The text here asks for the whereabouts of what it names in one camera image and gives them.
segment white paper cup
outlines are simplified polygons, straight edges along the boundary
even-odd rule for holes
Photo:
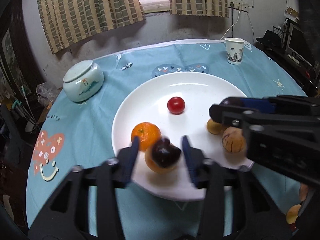
[[[225,38],[227,59],[230,64],[239,65],[242,63],[244,40],[238,38]]]

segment wall socket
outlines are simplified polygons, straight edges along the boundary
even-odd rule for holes
[[[235,7],[235,10],[239,10],[241,8],[244,12],[249,12],[249,5],[247,3],[241,3],[241,2],[233,2]]]

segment cherry tomato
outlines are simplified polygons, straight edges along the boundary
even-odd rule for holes
[[[184,100],[180,97],[170,98],[167,104],[167,108],[173,114],[181,114],[185,108]]]

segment television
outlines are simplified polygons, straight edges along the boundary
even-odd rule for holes
[[[299,58],[305,61],[311,67],[314,67],[316,60],[314,59],[311,50],[303,36],[303,32],[295,25],[292,25],[290,31],[290,40],[288,48],[292,50]]]

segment orange heart print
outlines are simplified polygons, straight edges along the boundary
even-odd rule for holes
[[[45,130],[40,131],[33,149],[32,159],[34,161],[35,175],[40,171],[39,165],[47,165],[60,152],[64,143],[63,133],[56,133],[48,138],[48,133]]]

